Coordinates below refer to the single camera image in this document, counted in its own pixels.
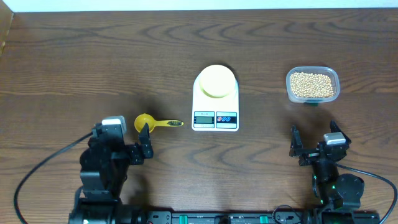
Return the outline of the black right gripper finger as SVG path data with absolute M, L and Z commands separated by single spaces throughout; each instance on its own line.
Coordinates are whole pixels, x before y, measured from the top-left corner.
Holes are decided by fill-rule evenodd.
M 292 133 L 292 139 L 290 144 L 289 156 L 297 157 L 302 153 L 303 144 L 301 141 L 300 133 L 296 128 L 296 126 L 292 126 L 291 133 Z
M 352 143 L 351 139 L 339 128 L 334 120 L 330 121 L 330 130 L 332 133 L 341 133 L 342 136 L 345 138 L 347 144 Z

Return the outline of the yellow measuring scoop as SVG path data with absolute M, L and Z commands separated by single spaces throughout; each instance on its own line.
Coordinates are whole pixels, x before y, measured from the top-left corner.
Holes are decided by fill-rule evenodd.
M 141 132 L 145 125 L 148 125 L 149 132 L 151 133 L 156 127 L 179 127 L 183 126 L 183 121 L 180 120 L 155 120 L 149 114 L 140 114 L 134 121 L 134 127 L 137 132 Z

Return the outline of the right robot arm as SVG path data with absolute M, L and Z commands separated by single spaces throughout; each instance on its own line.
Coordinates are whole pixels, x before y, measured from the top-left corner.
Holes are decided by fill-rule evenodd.
M 336 163 L 346 156 L 351 139 L 334 122 L 330 132 L 312 149 L 303 146 L 300 133 L 291 128 L 289 156 L 298 157 L 300 166 L 311 166 L 312 189 L 320 204 L 303 213 L 302 223 L 378 223 L 376 212 L 360 211 L 364 180 L 353 174 L 340 174 Z

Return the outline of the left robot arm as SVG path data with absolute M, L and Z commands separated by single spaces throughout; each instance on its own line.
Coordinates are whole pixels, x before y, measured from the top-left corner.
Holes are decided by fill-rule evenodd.
M 82 186 L 76 193 L 75 205 L 68 222 L 92 223 L 147 223 L 147 213 L 140 207 L 124 205 L 120 195 L 127 180 L 129 166 L 142 165 L 154 151 L 149 136 L 149 125 L 139 133 L 139 142 L 127 145 L 120 124 L 97 124 L 88 141 L 88 149 L 80 156 Z

